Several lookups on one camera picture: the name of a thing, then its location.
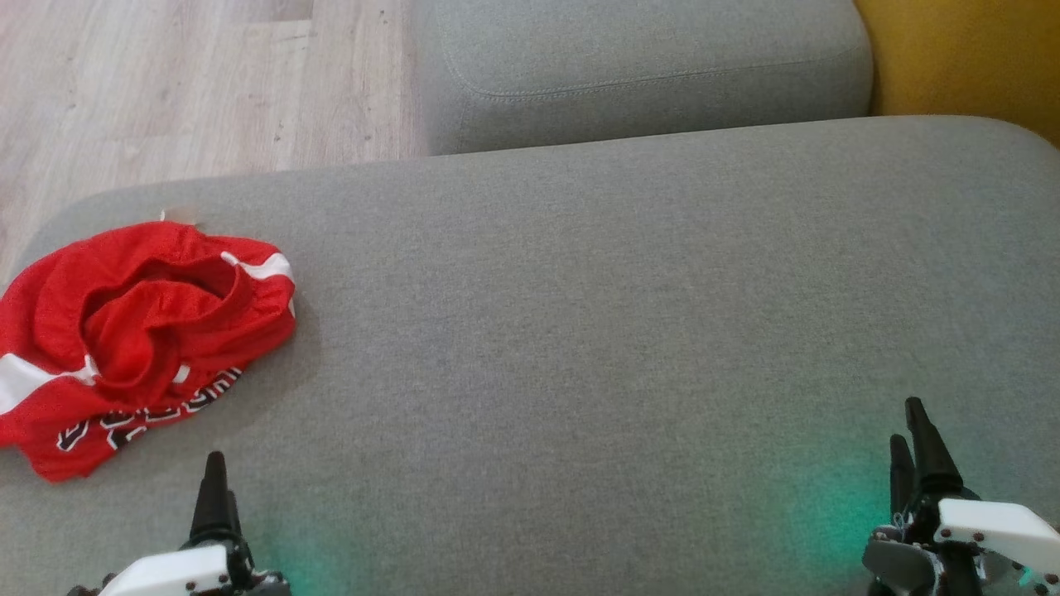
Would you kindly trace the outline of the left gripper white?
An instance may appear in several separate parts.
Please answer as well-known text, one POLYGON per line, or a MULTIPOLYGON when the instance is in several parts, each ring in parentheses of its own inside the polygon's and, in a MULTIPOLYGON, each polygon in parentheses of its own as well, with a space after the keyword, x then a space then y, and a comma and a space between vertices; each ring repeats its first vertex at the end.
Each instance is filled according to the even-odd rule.
POLYGON ((181 550, 148 555, 100 586, 76 585, 69 595, 289 595, 281 572, 255 569, 243 540, 238 503, 229 490, 226 460, 212 450, 190 522, 190 542, 181 550))

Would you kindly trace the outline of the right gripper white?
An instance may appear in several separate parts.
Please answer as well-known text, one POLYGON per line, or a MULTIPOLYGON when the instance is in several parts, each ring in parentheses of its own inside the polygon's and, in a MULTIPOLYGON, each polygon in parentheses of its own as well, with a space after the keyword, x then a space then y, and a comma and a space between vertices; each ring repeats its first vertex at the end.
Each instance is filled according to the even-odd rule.
POLYGON ((889 438, 889 524, 870 533, 868 595, 984 595, 1007 569, 1034 595, 1058 593, 1058 529, 1034 510, 966 490, 920 397, 905 401, 906 438, 889 438))

